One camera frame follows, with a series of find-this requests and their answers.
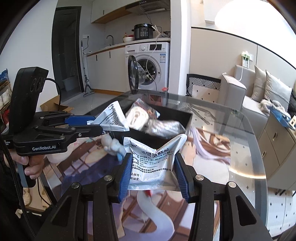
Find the black tray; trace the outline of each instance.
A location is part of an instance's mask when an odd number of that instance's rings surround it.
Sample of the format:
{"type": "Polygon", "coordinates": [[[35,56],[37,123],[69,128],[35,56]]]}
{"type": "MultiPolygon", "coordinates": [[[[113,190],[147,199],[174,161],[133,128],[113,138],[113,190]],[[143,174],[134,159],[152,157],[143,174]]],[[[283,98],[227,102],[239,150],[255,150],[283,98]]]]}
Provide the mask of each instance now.
{"type": "MultiPolygon", "coordinates": [[[[187,129],[191,123],[191,118],[192,118],[191,113],[187,113],[180,110],[174,110],[174,109],[153,105],[153,104],[148,104],[148,105],[160,113],[160,117],[158,118],[158,120],[160,121],[178,121],[182,124],[182,126],[185,129],[187,129]]],[[[131,106],[132,104],[123,108],[122,109],[123,113],[126,114],[128,110],[131,108],[131,106]]],[[[159,149],[160,147],[162,147],[164,144],[166,144],[172,139],[172,138],[164,139],[157,136],[151,136],[149,134],[146,134],[145,132],[137,131],[132,128],[130,128],[130,131],[125,131],[125,132],[114,131],[112,132],[112,135],[113,137],[118,139],[121,144],[123,144],[124,137],[131,137],[153,149],[159,149]]]]}

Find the gray fluffy blanket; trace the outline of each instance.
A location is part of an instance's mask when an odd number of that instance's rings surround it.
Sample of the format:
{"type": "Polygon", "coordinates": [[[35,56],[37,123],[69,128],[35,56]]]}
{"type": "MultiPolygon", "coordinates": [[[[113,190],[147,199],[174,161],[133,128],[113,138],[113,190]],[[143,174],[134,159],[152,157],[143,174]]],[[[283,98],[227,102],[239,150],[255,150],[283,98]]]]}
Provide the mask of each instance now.
{"type": "Polygon", "coordinates": [[[274,107],[275,109],[277,109],[278,111],[282,112],[283,114],[285,114],[286,116],[289,116],[291,118],[291,116],[285,111],[285,108],[281,105],[280,102],[273,100],[272,102],[270,102],[269,100],[261,100],[260,102],[260,110],[266,115],[269,116],[270,114],[270,107],[274,107]]]}

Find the beige sofa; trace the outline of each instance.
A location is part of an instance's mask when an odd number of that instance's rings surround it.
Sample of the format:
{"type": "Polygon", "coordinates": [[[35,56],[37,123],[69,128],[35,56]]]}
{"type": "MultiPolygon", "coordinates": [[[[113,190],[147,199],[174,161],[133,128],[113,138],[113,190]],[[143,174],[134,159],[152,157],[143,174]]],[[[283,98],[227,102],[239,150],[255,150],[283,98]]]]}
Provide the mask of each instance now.
{"type": "Polygon", "coordinates": [[[260,110],[259,102],[251,99],[254,89],[255,71],[244,68],[242,80],[239,82],[241,74],[242,66],[236,65],[234,77],[227,74],[222,75],[217,103],[241,111],[248,118],[258,139],[264,130],[268,117],[260,110]]]}

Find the white bowl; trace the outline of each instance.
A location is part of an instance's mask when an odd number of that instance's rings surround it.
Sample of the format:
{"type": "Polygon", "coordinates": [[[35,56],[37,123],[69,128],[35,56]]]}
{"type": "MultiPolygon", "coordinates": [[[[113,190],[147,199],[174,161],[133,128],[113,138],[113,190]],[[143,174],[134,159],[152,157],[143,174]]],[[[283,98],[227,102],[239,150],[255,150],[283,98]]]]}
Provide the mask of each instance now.
{"type": "Polygon", "coordinates": [[[126,43],[126,42],[131,42],[133,41],[133,37],[125,37],[123,38],[123,41],[126,43]]]}

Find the metal rivet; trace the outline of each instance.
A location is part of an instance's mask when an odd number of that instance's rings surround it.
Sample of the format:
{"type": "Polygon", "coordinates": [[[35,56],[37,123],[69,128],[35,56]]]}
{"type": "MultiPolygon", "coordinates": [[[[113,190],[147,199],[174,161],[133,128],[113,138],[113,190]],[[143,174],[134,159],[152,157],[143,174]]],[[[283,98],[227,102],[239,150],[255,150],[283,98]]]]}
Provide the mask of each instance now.
{"type": "Polygon", "coordinates": [[[71,187],[72,187],[72,188],[78,188],[79,185],[80,185],[80,183],[78,183],[78,182],[74,182],[74,183],[72,183],[71,187]]]}
{"type": "Polygon", "coordinates": [[[237,184],[235,182],[229,182],[228,186],[230,186],[231,188],[235,188],[237,184]]]}
{"type": "Polygon", "coordinates": [[[196,180],[199,180],[199,181],[202,181],[202,180],[204,179],[204,176],[198,174],[198,175],[195,176],[195,179],[196,179],[196,180]]]}
{"type": "Polygon", "coordinates": [[[111,175],[106,175],[106,176],[104,176],[104,180],[105,181],[111,181],[112,180],[112,176],[111,175]]]}

